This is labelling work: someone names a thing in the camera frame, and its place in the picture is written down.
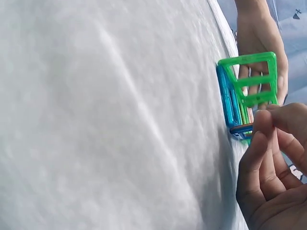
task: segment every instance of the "white sheet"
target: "white sheet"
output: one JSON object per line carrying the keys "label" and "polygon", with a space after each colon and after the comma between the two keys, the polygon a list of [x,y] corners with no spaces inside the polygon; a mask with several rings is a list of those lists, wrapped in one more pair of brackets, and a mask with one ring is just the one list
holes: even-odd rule
{"label": "white sheet", "polygon": [[210,3],[2,1],[0,229],[246,228]]}

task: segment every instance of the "toy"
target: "toy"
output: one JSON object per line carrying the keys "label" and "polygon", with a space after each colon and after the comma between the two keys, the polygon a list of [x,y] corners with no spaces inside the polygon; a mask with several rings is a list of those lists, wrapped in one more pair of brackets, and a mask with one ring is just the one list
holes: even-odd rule
{"label": "toy", "polygon": [[[269,74],[264,76],[237,79],[233,66],[251,63],[267,62]],[[276,55],[266,52],[252,55],[242,55],[222,59],[218,62],[217,76],[220,85],[223,110],[226,125],[230,134],[240,140],[251,139],[253,113],[252,107],[263,102],[277,104],[277,64]],[[258,92],[254,95],[245,95],[244,87],[270,84],[270,91]]]}

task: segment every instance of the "hand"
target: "hand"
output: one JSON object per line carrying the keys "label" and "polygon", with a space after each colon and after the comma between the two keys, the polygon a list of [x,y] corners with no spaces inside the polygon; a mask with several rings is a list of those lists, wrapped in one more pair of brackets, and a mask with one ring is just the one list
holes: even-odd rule
{"label": "hand", "polygon": [[[238,11],[237,42],[239,55],[255,54],[273,51],[277,56],[277,100],[283,105],[288,93],[288,59],[284,51],[283,41],[278,27],[268,10],[253,9],[252,12]],[[251,76],[268,74],[267,63],[254,63],[240,66],[239,78],[247,78],[251,69]],[[252,86],[248,94],[256,94],[259,86]],[[270,90],[270,85],[261,86],[262,91]],[[265,109],[267,103],[259,105]]]}
{"label": "hand", "polygon": [[254,136],[239,164],[236,198],[251,230],[307,226],[307,184],[288,168],[281,151],[307,175],[307,106],[259,110]]}

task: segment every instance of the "white surface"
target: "white surface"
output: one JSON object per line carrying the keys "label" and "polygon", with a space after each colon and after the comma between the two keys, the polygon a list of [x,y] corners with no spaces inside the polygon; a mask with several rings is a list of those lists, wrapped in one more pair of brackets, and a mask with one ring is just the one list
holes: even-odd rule
{"label": "white surface", "polygon": [[211,7],[2,1],[1,230],[245,228]]}
{"label": "white surface", "polygon": [[[236,35],[235,1],[218,2]],[[289,95],[286,102],[307,104],[307,1],[267,0],[267,3],[280,29],[289,60]]]}

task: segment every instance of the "finger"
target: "finger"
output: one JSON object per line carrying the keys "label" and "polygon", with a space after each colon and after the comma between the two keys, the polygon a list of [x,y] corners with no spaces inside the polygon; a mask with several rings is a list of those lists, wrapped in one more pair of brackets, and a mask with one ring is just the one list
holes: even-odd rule
{"label": "finger", "polygon": [[239,68],[239,79],[248,78],[249,76],[249,67],[245,65],[241,65]]}
{"label": "finger", "polygon": [[288,94],[288,76],[279,76],[277,79],[277,101],[283,105]]}
{"label": "finger", "polygon": [[[270,84],[263,84],[261,86],[261,91],[270,91],[271,90],[271,87],[270,87]],[[264,102],[264,103],[261,103],[258,105],[258,109],[266,109],[267,106],[268,106],[269,102]]]}
{"label": "finger", "polygon": [[268,140],[257,132],[239,164],[236,200],[246,221],[266,200],[260,189],[259,168],[262,163]]}
{"label": "finger", "polygon": [[270,104],[268,111],[272,115],[274,126],[293,134],[307,155],[307,106],[301,103],[292,103],[283,107]]}
{"label": "finger", "polygon": [[281,151],[289,157],[299,171],[307,175],[307,164],[303,146],[292,134],[283,132],[280,129],[277,130],[277,136]]}
{"label": "finger", "polygon": [[280,52],[277,52],[277,100],[279,105],[284,104],[284,100],[286,98],[286,95],[288,93],[288,70],[289,70],[289,64],[287,55],[284,52],[284,49],[278,49],[281,50]]}
{"label": "finger", "polygon": [[279,180],[284,184],[287,190],[291,188],[297,188],[301,186],[303,183],[291,173],[290,168],[288,167],[282,153],[280,152],[280,150],[283,151],[291,160],[293,157],[295,157],[294,151],[298,149],[295,147],[293,149],[291,148],[292,147],[291,143],[293,143],[294,137],[291,134],[285,133],[278,129],[276,138],[277,138],[276,141],[278,141],[279,144],[278,148],[273,149],[273,160],[274,160],[276,175],[279,178]]}
{"label": "finger", "polygon": [[276,175],[273,150],[278,149],[276,128],[271,114],[266,110],[256,113],[253,130],[261,131],[268,139],[268,147],[259,170],[260,187],[266,200],[271,200],[286,191],[284,184]]}
{"label": "finger", "polygon": [[[261,75],[260,72],[251,70],[251,73],[250,73],[251,77],[260,76],[260,75]],[[258,93],[258,90],[259,90],[259,85],[251,85],[248,88],[248,95],[254,95],[254,94]]]}
{"label": "finger", "polygon": [[[245,65],[241,65],[239,68],[239,79],[243,79],[243,78],[248,78],[249,76],[249,67],[245,66]],[[242,88],[243,94],[246,96],[246,92],[247,92],[247,88],[243,87]]]}

